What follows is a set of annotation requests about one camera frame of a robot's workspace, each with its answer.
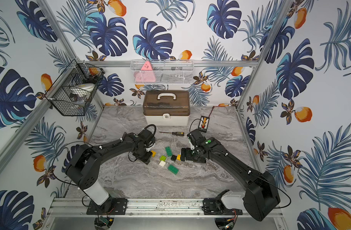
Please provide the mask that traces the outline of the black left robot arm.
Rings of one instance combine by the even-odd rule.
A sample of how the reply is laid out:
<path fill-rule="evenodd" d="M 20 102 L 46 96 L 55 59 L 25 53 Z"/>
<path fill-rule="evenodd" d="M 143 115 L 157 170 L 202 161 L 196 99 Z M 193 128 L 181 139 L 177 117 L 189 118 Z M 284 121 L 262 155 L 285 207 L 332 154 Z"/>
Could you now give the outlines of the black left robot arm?
<path fill-rule="evenodd" d="M 66 176 L 91 199 L 88 215 L 124 215 L 125 198 L 113 198 L 100 184 L 101 165 L 124 153 L 132 153 L 135 161 L 150 163 L 150 149 L 156 142 L 156 126 L 147 125 L 139 134 L 124 133 L 115 141 L 96 146 L 79 145 L 73 156 L 64 164 Z"/>

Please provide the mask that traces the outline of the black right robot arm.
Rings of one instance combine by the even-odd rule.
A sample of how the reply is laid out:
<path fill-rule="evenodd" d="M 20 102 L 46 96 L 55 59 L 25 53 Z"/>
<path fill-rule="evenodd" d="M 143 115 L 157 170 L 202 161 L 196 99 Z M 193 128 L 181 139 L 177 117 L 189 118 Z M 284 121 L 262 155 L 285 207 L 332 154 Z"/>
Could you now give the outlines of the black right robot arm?
<path fill-rule="evenodd" d="M 205 138 L 198 129 L 190 129 L 187 138 L 191 145 L 185 149 L 185 159 L 194 163 L 210 160 L 221 166 L 244 189 L 244 194 L 224 190 L 215 198 L 204 199 L 201 207 L 205 215 L 239 216 L 244 211 L 253 219 L 263 221 L 275 209 L 284 209 L 292 204 L 281 205 L 280 193 L 274 177 L 268 171 L 260 172 L 251 168 L 228 151 L 214 137 Z"/>

